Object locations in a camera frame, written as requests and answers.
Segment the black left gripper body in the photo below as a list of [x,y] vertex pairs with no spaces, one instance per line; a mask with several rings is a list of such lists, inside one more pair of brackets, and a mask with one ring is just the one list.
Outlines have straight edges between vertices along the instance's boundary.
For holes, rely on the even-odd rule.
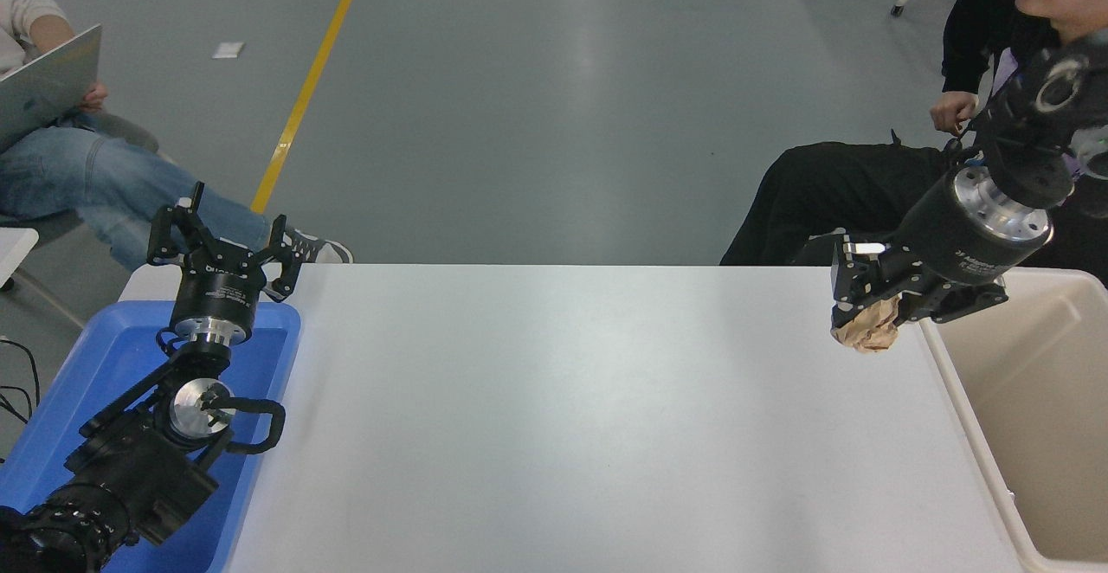
[[253,253],[216,239],[184,254],[170,328],[179,337],[249,338],[264,274]]

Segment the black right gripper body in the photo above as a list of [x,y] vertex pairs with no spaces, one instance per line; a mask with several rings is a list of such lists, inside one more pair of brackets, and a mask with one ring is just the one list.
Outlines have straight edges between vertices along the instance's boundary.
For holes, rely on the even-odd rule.
[[893,239],[945,280],[979,286],[1051,237],[1047,209],[1010,198],[989,171],[950,171],[909,209]]

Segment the person's hand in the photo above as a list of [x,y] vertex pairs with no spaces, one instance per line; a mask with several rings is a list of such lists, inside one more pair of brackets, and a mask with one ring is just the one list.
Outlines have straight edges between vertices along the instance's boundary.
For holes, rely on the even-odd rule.
[[931,126],[937,132],[960,136],[979,104],[977,94],[965,91],[942,92],[929,109]]

